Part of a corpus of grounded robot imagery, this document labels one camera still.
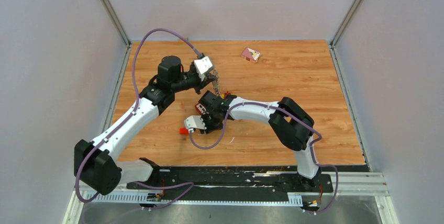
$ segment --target robotic arm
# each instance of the robotic arm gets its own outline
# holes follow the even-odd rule
[[[224,98],[207,91],[199,100],[204,112],[201,116],[190,116],[184,123],[189,132],[199,129],[201,133],[210,133],[223,128],[225,115],[229,112],[230,120],[253,120],[269,124],[281,143],[293,150],[297,160],[298,173],[304,177],[309,187],[315,187],[321,174],[320,168],[314,163],[309,144],[313,140],[313,133],[294,119],[287,121],[287,116],[278,107],[294,115],[306,125],[313,127],[313,119],[291,98],[284,97],[280,102],[257,102],[243,99],[235,95]]]
[[[212,74],[213,63],[209,57],[201,56],[184,72],[180,58],[164,57],[158,73],[140,92],[139,101],[120,117],[111,127],[91,142],[80,140],[74,148],[74,175],[88,153],[102,140],[101,145],[83,167],[80,180],[102,195],[109,194],[118,184],[146,181],[153,171],[149,161],[137,160],[117,162],[126,145],[149,122],[161,115],[174,102],[176,92],[194,88],[201,93],[207,84],[217,81]]]

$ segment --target wooden table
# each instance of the wooden table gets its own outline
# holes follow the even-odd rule
[[[210,56],[219,72],[221,91],[263,102],[293,98],[315,121],[324,139],[315,145],[318,161],[363,164],[363,156],[338,82],[327,44],[323,40],[195,41]],[[114,121],[135,100],[131,65],[139,43],[132,45],[116,106]],[[258,63],[240,57],[245,47],[262,52]],[[185,70],[194,52],[179,41],[146,42],[136,64],[139,90],[157,74],[162,57],[177,55]],[[179,135],[183,120],[197,115],[200,99],[193,89],[176,94],[175,102],[147,125],[126,147],[121,161],[145,157],[159,165],[289,165],[293,152],[280,143],[270,126],[251,121],[229,121],[221,143],[211,150],[195,148],[188,135]],[[213,144],[220,131],[194,138],[199,145]]]

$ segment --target metal corner post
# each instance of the metal corner post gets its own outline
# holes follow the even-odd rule
[[[120,20],[117,17],[116,12],[114,11],[113,6],[111,5],[111,2],[109,0],[101,0],[101,2],[105,7],[106,11],[108,12],[111,21],[113,21],[113,24],[116,27],[117,32],[119,33],[123,42],[127,47],[129,47],[131,45],[131,41],[129,40],[128,35],[126,34],[122,24],[120,23]]]
[[[346,16],[341,22],[341,25],[339,26],[338,30],[336,31],[335,36],[331,40],[330,45],[332,47],[336,46],[339,39],[341,38],[342,34],[344,33],[346,27],[348,26],[348,23],[350,22],[351,18],[355,14],[356,10],[358,9],[359,5],[361,4],[362,0],[354,0],[353,3],[350,6],[350,9],[348,10]]]

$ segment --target orange object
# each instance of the orange object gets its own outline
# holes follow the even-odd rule
[[[179,134],[188,134],[188,130],[186,128],[180,128]]]

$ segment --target wooden tabletop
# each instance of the wooden tabletop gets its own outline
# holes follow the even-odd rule
[[[315,144],[320,163],[363,164],[364,159],[338,82],[327,43],[323,40],[277,41],[194,41],[199,51],[210,56],[219,73],[221,91],[262,102],[294,99],[314,119],[314,128],[323,140]],[[135,100],[131,64],[139,43],[132,45],[120,90],[114,121]],[[245,47],[262,53],[258,63],[241,58]],[[196,58],[184,43],[146,42],[136,64],[136,80],[141,91],[157,74],[162,57],[177,55],[185,70]],[[183,120],[197,115],[200,99],[193,89],[176,93],[175,102],[148,124],[126,147],[120,161],[148,158],[159,165],[290,165],[293,152],[276,137],[269,125],[251,121],[228,121],[221,143],[210,150],[194,147],[188,135],[179,135]],[[220,131],[208,135],[194,133],[199,145],[208,146]]]

